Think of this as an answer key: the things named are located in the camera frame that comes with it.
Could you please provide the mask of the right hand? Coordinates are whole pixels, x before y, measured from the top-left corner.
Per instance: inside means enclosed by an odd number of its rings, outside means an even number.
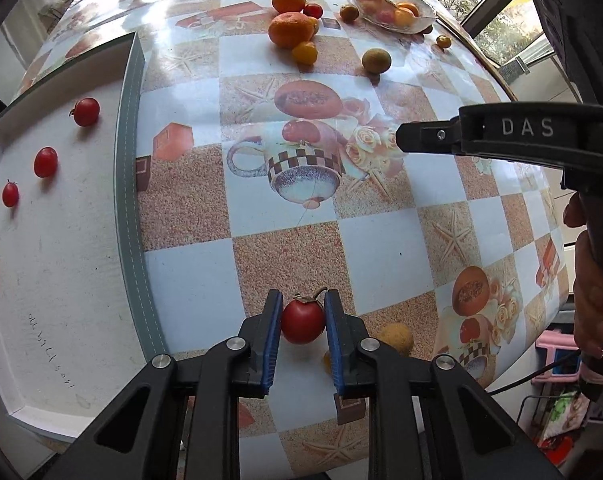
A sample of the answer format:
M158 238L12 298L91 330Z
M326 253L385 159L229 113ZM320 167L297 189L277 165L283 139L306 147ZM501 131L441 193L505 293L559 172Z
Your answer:
M595 260L589 234L575 244L574 337L577 346L594 359L603 356L603 268Z

